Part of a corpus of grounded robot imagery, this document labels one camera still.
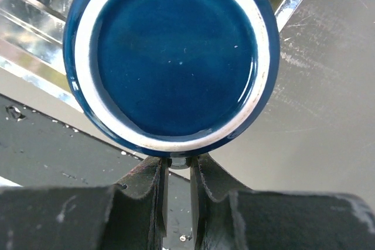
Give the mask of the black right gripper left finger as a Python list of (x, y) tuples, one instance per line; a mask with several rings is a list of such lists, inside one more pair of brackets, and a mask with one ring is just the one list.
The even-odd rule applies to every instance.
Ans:
[(4, 187), (2, 249), (161, 249), (168, 161), (148, 157), (99, 187)]

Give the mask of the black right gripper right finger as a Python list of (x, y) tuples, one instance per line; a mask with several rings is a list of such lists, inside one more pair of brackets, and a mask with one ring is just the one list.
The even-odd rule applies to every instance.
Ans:
[(373, 249), (374, 212), (343, 193), (255, 191), (209, 155), (190, 164), (196, 249)]

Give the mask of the dark blue enamel mug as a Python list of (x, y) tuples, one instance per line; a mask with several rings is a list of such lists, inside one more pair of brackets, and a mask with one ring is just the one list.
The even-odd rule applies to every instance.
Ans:
[(63, 36), (70, 89), (110, 139), (188, 157), (243, 133), (274, 89), (269, 0), (73, 0)]

